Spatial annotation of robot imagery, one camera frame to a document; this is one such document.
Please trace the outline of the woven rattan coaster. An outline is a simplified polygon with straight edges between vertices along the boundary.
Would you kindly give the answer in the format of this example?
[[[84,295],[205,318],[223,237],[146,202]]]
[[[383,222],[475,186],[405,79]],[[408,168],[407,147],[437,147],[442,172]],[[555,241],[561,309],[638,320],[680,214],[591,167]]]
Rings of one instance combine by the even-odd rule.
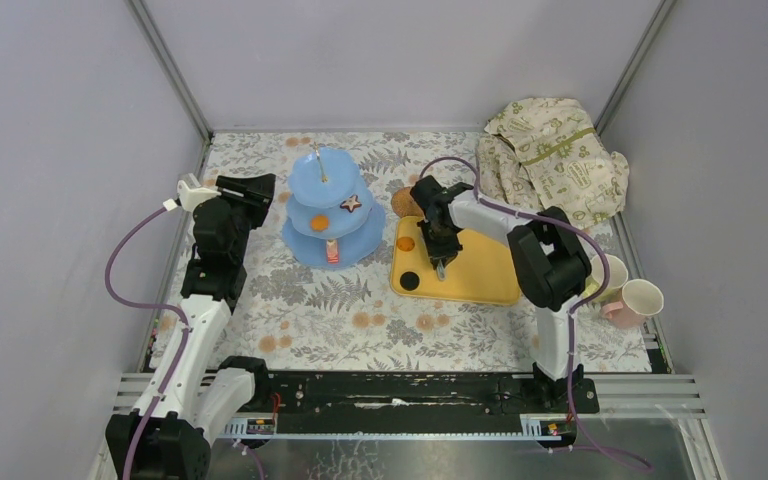
[[[394,213],[400,218],[409,216],[422,218],[424,216],[423,210],[411,195],[410,187],[401,188],[393,194],[391,207]]]

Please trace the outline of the yellow serving tray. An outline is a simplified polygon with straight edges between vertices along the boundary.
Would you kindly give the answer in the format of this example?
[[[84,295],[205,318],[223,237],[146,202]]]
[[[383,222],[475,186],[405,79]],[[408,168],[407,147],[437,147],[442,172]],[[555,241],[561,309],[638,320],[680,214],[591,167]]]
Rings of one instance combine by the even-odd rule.
[[[458,233],[462,250],[446,266],[446,279],[440,281],[432,267],[422,234],[414,216],[399,220],[391,265],[390,284],[400,294],[435,300],[450,300],[493,305],[514,305],[521,297],[510,251],[501,243],[473,230]],[[402,252],[396,247],[401,236],[410,236],[416,247]],[[420,277],[419,287],[408,292],[399,285],[407,271]]]

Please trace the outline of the orange flower cookie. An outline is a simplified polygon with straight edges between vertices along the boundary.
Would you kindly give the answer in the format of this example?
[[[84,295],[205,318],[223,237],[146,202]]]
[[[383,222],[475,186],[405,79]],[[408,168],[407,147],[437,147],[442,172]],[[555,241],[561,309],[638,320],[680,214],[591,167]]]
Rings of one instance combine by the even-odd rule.
[[[310,228],[314,232],[324,232],[330,226],[329,218],[324,214],[318,214],[311,218]]]

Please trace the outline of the blue three-tier cake stand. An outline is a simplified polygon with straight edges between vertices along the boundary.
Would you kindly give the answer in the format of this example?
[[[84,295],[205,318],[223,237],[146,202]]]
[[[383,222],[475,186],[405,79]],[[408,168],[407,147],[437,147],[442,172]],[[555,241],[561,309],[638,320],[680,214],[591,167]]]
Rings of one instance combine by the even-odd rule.
[[[314,144],[311,153],[295,161],[287,183],[291,196],[282,239],[298,262],[318,269],[345,269],[379,247],[386,213],[348,151]],[[340,204],[353,194],[363,206],[354,213],[341,210]],[[324,232],[310,228],[311,218],[318,214],[330,220]],[[326,261],[328,239],[338,240],[340,262],[336,265]]]

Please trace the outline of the star shaped cookie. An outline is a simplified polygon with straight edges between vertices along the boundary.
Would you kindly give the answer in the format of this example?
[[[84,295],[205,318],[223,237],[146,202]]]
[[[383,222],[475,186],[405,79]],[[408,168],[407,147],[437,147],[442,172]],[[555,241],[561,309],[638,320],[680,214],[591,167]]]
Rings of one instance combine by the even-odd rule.
[[[360,201],[360,198],[357,194],[351,195],[349,198],[344,200],[339,208],[341,210],[345,210],[348,213],[354,213],[356,210],[361,208],[363,206],[363,203]]]

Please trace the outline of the pink cake slice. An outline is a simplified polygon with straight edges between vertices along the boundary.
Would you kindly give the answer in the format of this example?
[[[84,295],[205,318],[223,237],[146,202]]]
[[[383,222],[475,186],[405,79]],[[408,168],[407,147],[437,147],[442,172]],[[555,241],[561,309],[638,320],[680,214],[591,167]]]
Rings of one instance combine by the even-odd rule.
[[[329,265],[336,265],[340,262],[339,245],[337,239],[328,239],[325,241],[326,261]]]

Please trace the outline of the light blue tongs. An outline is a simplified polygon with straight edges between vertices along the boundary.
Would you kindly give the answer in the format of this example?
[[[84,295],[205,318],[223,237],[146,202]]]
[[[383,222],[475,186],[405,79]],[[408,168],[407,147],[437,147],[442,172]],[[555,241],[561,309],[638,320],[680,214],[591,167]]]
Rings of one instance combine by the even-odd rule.
[[[446,279],[446,263],[444,261],[437,262],[435,266],[435,272],[438,279],[440,281],[444,281]]]

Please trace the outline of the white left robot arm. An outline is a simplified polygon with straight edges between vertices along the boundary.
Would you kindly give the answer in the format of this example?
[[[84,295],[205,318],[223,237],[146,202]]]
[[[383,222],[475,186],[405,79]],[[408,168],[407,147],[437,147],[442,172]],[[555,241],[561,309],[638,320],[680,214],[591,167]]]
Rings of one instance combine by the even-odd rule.
[[[213,382],[201,386],[247,278],[250,233],[263,225],[275,185],[273,174],[220,176],[213,187],[187,174],[176,198],[149,215],[154,220],[176,208],[190,213],[194,244],[181,300],[166,307],[178,317],[170,345],[130,412],[112,415],[105,430],[119,478],[203,479],[213,443],[241,408],[276,418],[280,396],[260,358],[229,357]]]

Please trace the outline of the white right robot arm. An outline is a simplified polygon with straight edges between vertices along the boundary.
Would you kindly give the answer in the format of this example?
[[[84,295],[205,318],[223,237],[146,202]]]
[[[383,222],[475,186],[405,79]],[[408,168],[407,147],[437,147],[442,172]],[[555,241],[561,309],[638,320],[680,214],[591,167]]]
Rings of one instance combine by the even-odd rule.
[[[533,386],[535,402],[557,412],[573,398],[579,379],[575,360],[574,311],[583,302],[591,262],[563,210],[519,211],[495,203],[463,182],[445,188],[421,178],[410,196],[423,213],[418,222],[429,263],[439,280],[463,250],[458,234],[472,230],[510,252],[517,285],[536,307],[540,349],[533,355],[543,378]]]

